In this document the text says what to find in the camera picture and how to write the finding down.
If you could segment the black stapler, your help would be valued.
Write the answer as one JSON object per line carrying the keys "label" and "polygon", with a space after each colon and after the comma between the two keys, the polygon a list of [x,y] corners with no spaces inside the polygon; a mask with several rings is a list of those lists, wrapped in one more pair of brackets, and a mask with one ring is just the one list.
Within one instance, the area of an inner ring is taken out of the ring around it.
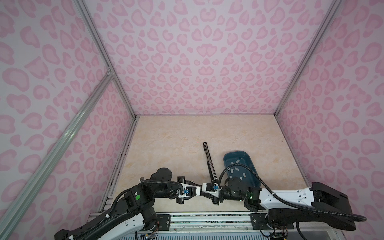
{"label": "black stapler", "polygon": [[208,165],[208,170],[209,170],[211,181],[213,183],[217,183],[218,182],[218,177],[217,177],[217,174],[216,174],[216,171],[215,171],[215,168],[214,168],[214,164],[213,164],[213,161],[212,161],[212,157],[211,157],[211,154],[210,154],[207,142],[203,142],[203,148],[204,148],[204,152],[205,152],[206,158],[207,158],[207,165]]}

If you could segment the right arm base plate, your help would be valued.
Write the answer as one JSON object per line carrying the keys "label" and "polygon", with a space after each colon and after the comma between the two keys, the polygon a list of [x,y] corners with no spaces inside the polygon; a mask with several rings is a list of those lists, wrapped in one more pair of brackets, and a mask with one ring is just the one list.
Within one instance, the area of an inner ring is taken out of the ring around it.
{"label": "right arm base plate", "polygon": [[253,230],[272,230],[267,222],[267,213],[252,213],[250,214]]}

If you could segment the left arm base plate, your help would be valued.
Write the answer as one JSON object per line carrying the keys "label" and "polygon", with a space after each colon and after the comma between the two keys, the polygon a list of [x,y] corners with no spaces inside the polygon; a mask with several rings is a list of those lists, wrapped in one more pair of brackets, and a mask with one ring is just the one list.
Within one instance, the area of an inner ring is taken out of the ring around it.
{"label": "left arm base plate", "polygon": [[150,229],[150,231],[166,232],[170,230],[170,225],[171,225],[171,215],[160,214],[160,215],[157,215],[157,218],[155,220],[155,225]]}

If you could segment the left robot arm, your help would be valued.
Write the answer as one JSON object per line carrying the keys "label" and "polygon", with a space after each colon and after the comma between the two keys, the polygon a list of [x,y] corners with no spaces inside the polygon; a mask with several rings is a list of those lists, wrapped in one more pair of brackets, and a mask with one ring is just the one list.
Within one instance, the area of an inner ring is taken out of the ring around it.
{"label": "left robot arm", "polygon": [[160,168],[149,179],[122,191],[111,207],[102,214],[75,230],[60,230],[56,240],[118,240],[134,232],[136,239],[153,239],[159,231],[170,228],[170,215],[157,215],[155,200],[166,198],[183,204],[201,193],[202,186],[179,177],[172,181],[172,172]]}

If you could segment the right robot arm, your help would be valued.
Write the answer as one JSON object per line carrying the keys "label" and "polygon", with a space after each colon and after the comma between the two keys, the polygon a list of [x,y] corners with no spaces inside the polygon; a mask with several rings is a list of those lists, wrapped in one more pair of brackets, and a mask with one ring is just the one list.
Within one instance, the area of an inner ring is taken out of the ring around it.
{"label": "right robot arm", "polygon": [[231,178],[226,186],[204,183],[201,196],[223,201],[240,201],[254,213],[267,211],[269,225],[290,225],[301,222],[321,222],[343,230],[356,230],[356,220],[346,194],[322,183],[300,190],[269,191],[251,188],[239,178]]}

